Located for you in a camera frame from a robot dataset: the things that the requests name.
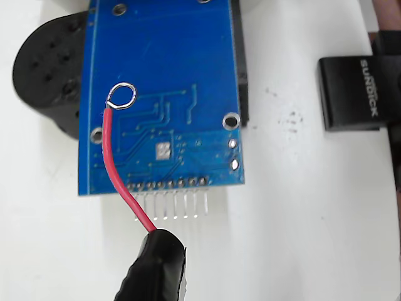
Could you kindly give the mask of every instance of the white surface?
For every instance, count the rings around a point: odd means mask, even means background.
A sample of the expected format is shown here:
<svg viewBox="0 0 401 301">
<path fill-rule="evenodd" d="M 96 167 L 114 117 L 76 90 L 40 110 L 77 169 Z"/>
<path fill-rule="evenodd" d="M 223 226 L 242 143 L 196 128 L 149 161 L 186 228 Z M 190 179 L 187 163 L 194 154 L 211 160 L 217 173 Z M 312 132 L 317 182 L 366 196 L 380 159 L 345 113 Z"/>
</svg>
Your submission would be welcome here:
<svg viewBox="0 0 401 301">
<path fill-rule="evenodd" d="M 363 19 L 369 33 L 376 33 L 378 28 L 378 21 L 376 17 L 375 8 L 373 7 L 373 0 L 359 0 L 362 9 Z"/>
<path fill-rule="evenodd" d="M 120 198 L 76 197 L 78 144 L 14 94 L 19 47 L 39 23 L 81 5 L 65 1 L 1 4 L 1 300 L 113 300 L 145 235 Z M 370 53 L 358 1 L 242 8 L 247 184 L 213 190 L 206 218 L 157 222 L 188 247 L 186 300 L 395 300 L 387 133 L 325 133 L 316 81 L 320 57 Z"/>
</svg>

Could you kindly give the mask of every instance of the metal pin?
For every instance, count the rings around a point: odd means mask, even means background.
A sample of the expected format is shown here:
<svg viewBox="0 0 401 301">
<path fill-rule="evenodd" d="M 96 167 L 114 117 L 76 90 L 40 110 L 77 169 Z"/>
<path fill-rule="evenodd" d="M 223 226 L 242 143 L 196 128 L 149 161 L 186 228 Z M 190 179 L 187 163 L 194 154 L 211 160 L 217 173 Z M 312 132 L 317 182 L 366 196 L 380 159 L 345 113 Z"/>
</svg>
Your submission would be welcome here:
<svg viewBox="0 0 401 301">
<path fill-rule="evenodd" d="M 147 196 L 148 196 L 148 194 L 145 194 L 143 196 L 143 210 L 145 211 L 146 214 L 147 214 L 147 212 L 146 212 L 146 198 L 147 198 Z"/>
<path fill-rule="evenodd" d="M 203 200 L 204 200 L 204 205 L 205 205 L 205 215 L 208 215 L 209 214 L 209 205 L 207 203 L 207 190 L 205 190 L 203 193 L 204 193 Z"/>
<path fill-rule="evenodd" d="M 163 219 L 166 220 L 168 218 L 167 216 L 167 193 L 163 193 L 164 197 L 164 217 Z"/>
<path fill-rule="evenodd" d="M 195 211 L 194 218 L 198 218 L 198 209 L 197 209 L 198 199 L 197 199 L 196 193 L 197 193 L 197 191 L 195 190 L 194 191 L 194 195 L 193 195 L 193 197 L 194 197 L 194 211 Z"/>
<path fill-rule="evenodd" d="M 157 221 L 156 200 L 157 200 L 157 193 L 154 194 L 154 201 L 153 201 L 153 209 L 154 209 L 154 215 L 155 215 L 155 217 L 153 218 L 154 221 Z"/>
<path fill-rule="evenodd" d="M 187 209 L 188 209 L 187 191 L 184 191 L 184 218 L 188 218 Z"/>
<path fill-rule="evenodd" d="M 174 219 L 177 218 L 177 191 L 174 191 Z"/>
<path fill-rule="evenodd" d="M 134 195 L 134 198 L 137 200 L 137 201 L 139 201 L 139 195 L 138 194 L 136 194 L 136 195 Z M 135 214 L 135 221 L 138 221 L 138 216 Z"/>
</svg>

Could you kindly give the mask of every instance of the black connector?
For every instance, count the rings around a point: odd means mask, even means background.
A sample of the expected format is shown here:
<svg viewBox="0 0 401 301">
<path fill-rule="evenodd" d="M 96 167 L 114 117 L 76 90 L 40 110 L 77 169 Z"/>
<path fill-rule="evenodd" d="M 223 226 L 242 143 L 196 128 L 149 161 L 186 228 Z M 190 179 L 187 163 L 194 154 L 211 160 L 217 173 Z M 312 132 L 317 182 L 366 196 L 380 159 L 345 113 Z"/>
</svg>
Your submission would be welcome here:
<svg viewBox="0 0 401 301">
<path fill-rule="evenodd" d="M 322 58 L 319 73 L 326 130 L 373 130 L 401 120 L 401 56 Z"/>
</svg>

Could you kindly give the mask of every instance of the black bracket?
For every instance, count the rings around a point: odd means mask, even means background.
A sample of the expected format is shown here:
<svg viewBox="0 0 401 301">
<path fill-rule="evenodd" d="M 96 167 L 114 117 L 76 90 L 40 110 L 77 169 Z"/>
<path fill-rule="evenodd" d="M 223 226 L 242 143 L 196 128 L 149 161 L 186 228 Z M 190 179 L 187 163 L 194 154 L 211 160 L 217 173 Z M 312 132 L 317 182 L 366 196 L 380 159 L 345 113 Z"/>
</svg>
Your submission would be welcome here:
<svg viewBox="0 0 401 301">
<path fill-rule="evenodd" d="M 373 56 L 322 58 L 321 102 L 327 131 L 388 127 L 401 190 L 401 31 L 379 31 Z"/>
</svg>

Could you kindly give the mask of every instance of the mounting hole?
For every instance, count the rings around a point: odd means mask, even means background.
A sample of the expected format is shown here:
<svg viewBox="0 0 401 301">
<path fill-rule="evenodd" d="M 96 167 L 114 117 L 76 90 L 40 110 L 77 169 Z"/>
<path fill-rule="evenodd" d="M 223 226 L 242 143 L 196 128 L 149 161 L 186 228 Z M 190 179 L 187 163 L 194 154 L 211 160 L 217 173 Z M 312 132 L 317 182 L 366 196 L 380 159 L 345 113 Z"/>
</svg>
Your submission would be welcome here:
<svg viewBox="0 0 401 301">
<path fill-rule="evenodd" d="M 52 79 L 53 79 L 53 76 L 50 73 L 48 73 L 44 76 L 44 81 L 47 83 L 50 82 Z"/>
<path fill-rule="evenodd" d="M 92 133 L 90 133 L 90 140 L 94 144 L 101 144 L 102 142 L 102 128 L 97 127 L 94 130 L 92 130 Z"/>
<path fill-rule="evenodd" d="M 233 171 L 236 171 L 239 168 L 239 162 L 237 159 L 234 159 L 230 163 L 230 167 Z"/>
<path fill-rule="evenodd" d="M 75 80 L 68 80 L 68 82 L 63 86 L 63 94 L 70 95 L 76 92 L 77 86 L 78 85 Z"/>
<path fill-rule="evenodd" d="M 226 130 L 235 130 L 239 127 L 240 122 L 241 118 L 237 113 L 228 113 L 223 118 L 223 127 Z"/>
<path fill-rule="evenodd" d="M 75 31 L 78 31 L 79 28 L 80 28 L 80 24 L 79 24 L 78 20 L 74 20 L 68 25 L 68 31 L 70 33 L 74 33 Z"/>
<path fill-rule="evenodd" d="M 127 6 L 125 4 L 117 4 L 114 8 L 113 8 L 113 15 L 115 16 L 121 16 L 123 14 L 125 14 L 127 12 Z"/>
</svg>

